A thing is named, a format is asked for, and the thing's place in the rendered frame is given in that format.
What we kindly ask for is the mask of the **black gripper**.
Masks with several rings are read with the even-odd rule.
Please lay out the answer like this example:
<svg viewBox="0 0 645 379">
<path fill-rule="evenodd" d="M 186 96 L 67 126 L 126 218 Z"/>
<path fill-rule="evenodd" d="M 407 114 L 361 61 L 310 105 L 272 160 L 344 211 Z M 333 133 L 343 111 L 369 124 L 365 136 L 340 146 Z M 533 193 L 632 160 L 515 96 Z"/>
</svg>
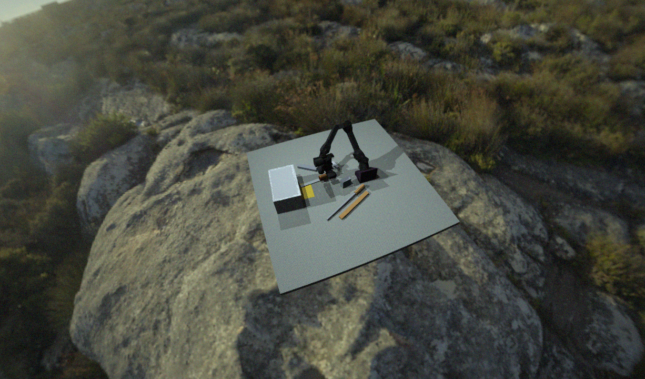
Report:
<svg viewBox="0 0 645 379">
<path fill-rule="evenodd" d="M 324 166 L 325 166 L 325 168 L 326 168 L 326 170 L 327 170 L 327 171 L 326 171 L 326 175 L 328 176 L 328 178 L 329 178 L 329 179 L 332 179 L 332 178 L 334 178 L 334 177 L 336 177 L 336 176 L 337 176 L 337 174 L 335 173 L 335 171 L 333 171 L 333 170 L 332 170 L 332 162 L 331 162 L 331 164 L 330 164 L 330 165 L 325 165 L 325 163 L 324 163 Z"/>
</svg>

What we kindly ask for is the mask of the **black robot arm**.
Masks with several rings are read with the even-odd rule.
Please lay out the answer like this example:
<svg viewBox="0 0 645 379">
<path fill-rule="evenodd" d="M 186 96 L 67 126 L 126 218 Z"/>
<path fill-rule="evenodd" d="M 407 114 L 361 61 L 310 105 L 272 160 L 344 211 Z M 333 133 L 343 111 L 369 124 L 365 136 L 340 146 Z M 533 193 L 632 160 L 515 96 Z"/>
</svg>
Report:
<svg viewBox="0 0 645 379">
<path fill-rule="evenodd" d="M 351 122 L 349 120 L 347 120 L 345 122 L 342 122 L 342 123 L 339 123 L 339 124 L 333 126 L 333 128 L 332 128 L 332 130 L 331 130 L 331 132 L 329 134 L 329 137 L 327 138 L 327 140 L 324 143 L 324 145 L 322 145 L 322 147 L 320 148 L 319 157 L 313 158 L 315 167 L 318 166 L 318 167 L 316 167 L 316 170 L 318 171 L 319 174 L 323 174 L 325 171 L 327 171 L 325 166 L 324 166 L 324 163 L 325 163 L 325 165 L 330 165 L 331 164 L 331 158 L 334 157 L 334 155 L 333 155 L 333 153 L 330 153 L 330 154 L 328 154 L 328 153 L 329 153 L 329 151 L 331 149 L 331 144 L 332 144 L 333 139 L 335 138 L 335 136 L 336 136 L 336 134 L 338 132 L 338 129 L 341 129 L 341 128 L 342 128 L 342 130 L 344 130 L 346 132 L 346 134 L 347 134 L 347 136 L 348 136 L 348 138 L 350 140 L 350 143 L 351 143 L 351 145 L 353 147 L 353 150 L 354 150 L 354 154 L 353 154 L 354 159 L 358 160 L 358 162 L 359 162 L 359 170 L 360 171 L 365 171 L 367 169 L 370 169 L 370 166 L 368 165 L 369 158 L 366 158 L 365 154 L 363 153 L 363 151 L 361 149 L 359 149 L 358 142 L 355 139 L 355 136 L 354 136 L 354 133 L 353 133 L 353 126 L 352 126 Z"/>
</svg>

